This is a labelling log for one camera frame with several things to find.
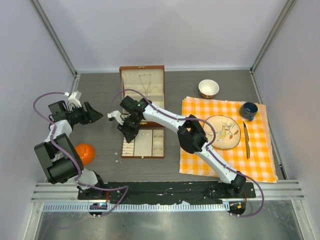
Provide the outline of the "brown jewelry tray insert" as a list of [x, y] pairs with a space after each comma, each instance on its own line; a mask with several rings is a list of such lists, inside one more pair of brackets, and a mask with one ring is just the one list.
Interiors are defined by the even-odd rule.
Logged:
[[132, 142], [127, 143], [123, 138], [121, 156], [123, 158], [163, 159], [165, 155], [164, 140], [165, 132], [163, 129], [141, 129]]

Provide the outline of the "brown jewelry box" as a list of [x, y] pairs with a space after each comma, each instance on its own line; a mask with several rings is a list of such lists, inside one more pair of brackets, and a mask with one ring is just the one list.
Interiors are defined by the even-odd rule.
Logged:
[[146, 97], [153, 104], [165, 107], [165, 66], [121, 66], [119, 68], [123, 97], [139, 101]]

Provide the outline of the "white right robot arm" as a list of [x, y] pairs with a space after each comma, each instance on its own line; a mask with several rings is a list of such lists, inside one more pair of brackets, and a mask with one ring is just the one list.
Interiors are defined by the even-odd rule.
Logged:
[[120, 106], [129, 113], [117, 126], [127, 143], [138, 135], [141, 121], [158, 123], [177, 134], [179, 145], [185, 152], [197, 155], [218, 174], [220, 180], [226, 184], [225, 190], [230, 197], [236, 198], [243, 193], [246, 177], [215, 151], [206, 137], [200, 119], [194, 115], [176, 115], [144, 98], [137, 101], [126, 96]]

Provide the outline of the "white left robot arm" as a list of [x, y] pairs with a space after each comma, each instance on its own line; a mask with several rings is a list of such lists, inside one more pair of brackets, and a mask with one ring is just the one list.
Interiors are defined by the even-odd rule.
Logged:
[[48, 106], [51, 115], [49, 119], [49, 135], [34, 147], [44, 174], [51, 184], [64, 184], [75, 181], [77, 176], [81, 185], [78, 191], [89, 198], [100, 200], [106, 196], [107, 188], [102, 178], [95, 171], [84, 168], [81, 157], [72, 145], [69, 136], [76, 124], [87, 125], [103, 117], [94, 110], [88, 102], [84, 106], [67, 108], [63, 100]]

